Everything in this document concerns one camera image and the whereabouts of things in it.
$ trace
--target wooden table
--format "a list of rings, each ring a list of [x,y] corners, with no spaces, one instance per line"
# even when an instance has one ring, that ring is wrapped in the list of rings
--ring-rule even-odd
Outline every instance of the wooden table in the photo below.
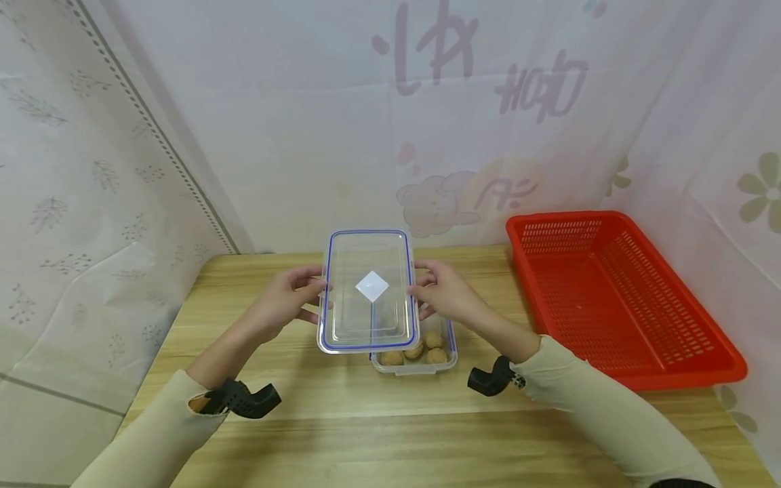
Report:
[[[488,303],[529,324],[504,246],[416,250],[452,264]],[[206,263],[123,427],[250,304],[271,276],[321,255],[220,256]],[[466,387],[497,353],[457,326],[458,364],[435,376],[377,372],[365,354],[328,355],[296,321],[260,347],[240,379],[274,383],[283,403],[265,419],[231,415],[174,486],[628,486],[556,411],[508,388]],[[725,486],[774,486],[711,389],[643,395],[700,449]]]

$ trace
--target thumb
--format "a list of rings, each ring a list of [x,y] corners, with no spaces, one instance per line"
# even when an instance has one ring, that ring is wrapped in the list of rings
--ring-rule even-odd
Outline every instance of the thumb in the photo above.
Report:
[[[296,293],[298,294],[299,298],[301,299],[301,303],[303,304],[317,298],[317,295],[322,293],[325,289],[326,282],[324,280],[313,280],[307,286],[296,290]]]

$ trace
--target blue lid rim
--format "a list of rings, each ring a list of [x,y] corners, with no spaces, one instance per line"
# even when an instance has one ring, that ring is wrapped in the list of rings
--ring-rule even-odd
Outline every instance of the blue lid rim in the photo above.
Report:
[[[412,260],[409,258],[409,238],[407,237],[407,233],[403,230],[397,230],[397,229],[350,229],[350,230],[338,230],[331,234],[330,239],[328,240],[328,258],[326,261],[326,283],[330,282],[330,274],[331,274],[331,250],[333,248],[333,239],[337,236],[344,235],[344,234],[356,234],[356,233],[389,233],[389,234],[396,234],[399,236],[402,236],[404,238],[404,249],[406,251],[407,255],[407,281],[408,286],[411,286],[412,283],[412,277],[414,276],[414,273],[412,271]],[[356,349],[370,349],[372,351],[382,351],[385,349],[398,349],[401,347],[408,346],[410,344],[413,344],[415,342],[415,338],[418,336],[418,329],[416,327],[418,318],[415,313],[415,298],[412,296],[409,297],[409,306],[410,310],[412,310],[412,335],[410,336],[409,341],[399,344],[385,344],[383,346],[374,346],[372,344],[364,345],[364,346],[332,346],[328,343],[328,340],[326,339],[326,318],[328,316],[328,290],[329,287],[326,285],[326,294],[323,298],[323,303],[326,304],[326,307],[323,308],[323,315],[320,317],[320,320],[323,321],[323,331],[320,334],[320,340],[323,344],[323,346],[328,349],[329,351],[338,352],[338,351],[354,351]],[[372,304],[372,314],[374,313],[374,304]]]

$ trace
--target clear plastic lid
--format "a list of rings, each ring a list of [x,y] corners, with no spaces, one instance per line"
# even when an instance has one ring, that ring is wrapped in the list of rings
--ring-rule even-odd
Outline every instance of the clear plastic lid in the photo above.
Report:
[[[420,342],[415,279],[402,230],[340,230],[325,254],[317,344],[330,354],[408,349]]]

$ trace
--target red plastic basket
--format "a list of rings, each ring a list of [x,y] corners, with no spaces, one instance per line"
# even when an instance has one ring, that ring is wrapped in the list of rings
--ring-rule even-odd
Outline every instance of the red plastic basket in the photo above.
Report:
[[[640,228],[619,212],[507,221],[537,329],[632,390],[743,379],[746,362]]]

